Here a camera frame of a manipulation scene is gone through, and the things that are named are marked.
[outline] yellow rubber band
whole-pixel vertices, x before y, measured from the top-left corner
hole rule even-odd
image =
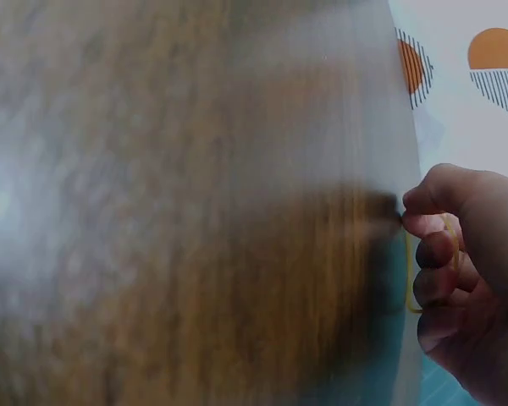
[[[459,271],[459,239],[457,238],[457,234],[454,231],[454,228],[451,226],[450,221],[447,216],[440,216],[442,221],[444,222],[446,228],[451,234],[453,243],[454,243],[454,269]],[[405,232],[405,241],[406,241],[406,308],[415,315],[421,315],[423,313],[422,309],[416,309],[414,307],[412,301],[412,290],[414,283],[414,264],[412,261],[412,241],[410,234]]]

